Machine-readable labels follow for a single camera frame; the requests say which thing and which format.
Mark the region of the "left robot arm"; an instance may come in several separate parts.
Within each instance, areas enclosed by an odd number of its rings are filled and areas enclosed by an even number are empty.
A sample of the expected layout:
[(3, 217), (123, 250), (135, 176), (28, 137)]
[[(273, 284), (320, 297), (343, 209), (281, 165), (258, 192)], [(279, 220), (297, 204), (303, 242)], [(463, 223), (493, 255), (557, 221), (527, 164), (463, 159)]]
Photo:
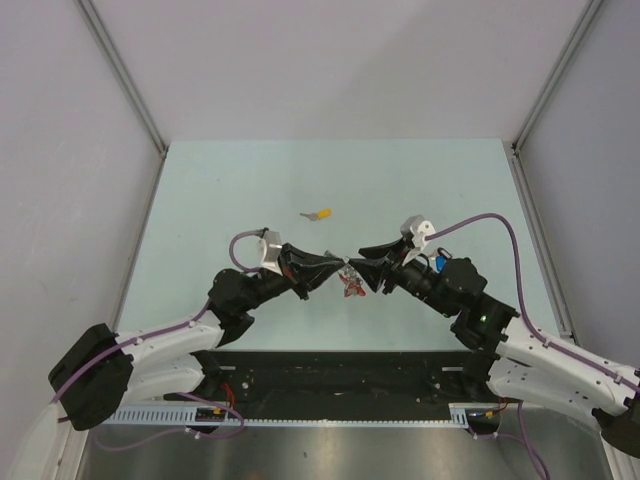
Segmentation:
[(252, 311), (263, 304), (287, 292), (306, 301), (344, 265), (339, 257), (286, 243), (249, 272), (219, 271), (204, 306), (192, 316), (132, 333), (93, 325), (50, 371), (52, 401), (75, 430), (86, 431), (140, 400), (192, 393), (210, 399), (220, 390), (221, 376), (207, 352), (243, 336), (255, 322)]

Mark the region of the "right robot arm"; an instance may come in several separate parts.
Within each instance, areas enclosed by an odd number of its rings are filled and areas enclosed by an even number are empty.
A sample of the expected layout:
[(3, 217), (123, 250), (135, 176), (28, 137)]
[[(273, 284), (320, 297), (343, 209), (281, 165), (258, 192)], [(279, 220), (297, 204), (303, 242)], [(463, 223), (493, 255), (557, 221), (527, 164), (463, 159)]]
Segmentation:
[(554, 410), (586, 423), (611, 447), (639, 455), (639, 371), (562, 340), (485, 291), (468, 258), (442, 257), (434, 270), (404, 241), (366, 247), (349, 261), (373, 290), (400, 288), (452, 319), (454, 336), (478, 360), (461, 376), (473, 401), (491, 394)]

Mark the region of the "blue tagged key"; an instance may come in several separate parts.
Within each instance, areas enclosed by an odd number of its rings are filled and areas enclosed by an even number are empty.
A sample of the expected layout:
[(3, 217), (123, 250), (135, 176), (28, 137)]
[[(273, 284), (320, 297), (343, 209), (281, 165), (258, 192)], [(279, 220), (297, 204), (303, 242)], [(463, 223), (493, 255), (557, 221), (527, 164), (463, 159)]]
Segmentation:
[(439, 247), (435, 252), (435, 267), (437, 272), (441, 272), (446, 263), (452, 258), (451, 253), (445, 248)]

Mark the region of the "red handled key organizer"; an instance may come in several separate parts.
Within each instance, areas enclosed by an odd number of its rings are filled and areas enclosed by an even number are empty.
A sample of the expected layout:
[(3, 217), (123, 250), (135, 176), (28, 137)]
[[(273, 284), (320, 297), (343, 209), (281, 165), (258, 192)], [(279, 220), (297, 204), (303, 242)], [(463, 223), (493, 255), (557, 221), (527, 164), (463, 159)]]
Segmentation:
[(326, 250), (324, 255), (328, 258), (339, 259), (344, 262), (344, 265), (338, 271), (338, 277), (343, 283), (343, 296), (345, 298), (365, 297), (366, 291), (363, 280), (358, 272), (348, 263), (348, 259), (337, 256), (330, 250)]

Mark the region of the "yellow tagged key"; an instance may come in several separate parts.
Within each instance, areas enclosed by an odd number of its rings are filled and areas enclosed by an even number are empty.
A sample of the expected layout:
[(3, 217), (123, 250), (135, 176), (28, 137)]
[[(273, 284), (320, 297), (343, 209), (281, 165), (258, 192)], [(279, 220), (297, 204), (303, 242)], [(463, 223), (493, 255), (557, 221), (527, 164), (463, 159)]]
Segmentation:
[(312, 213), (300, 213), (300, 216), (310, 221), (319, 221), (329, 218), (332, 215), (330, 208), (322, 209)]

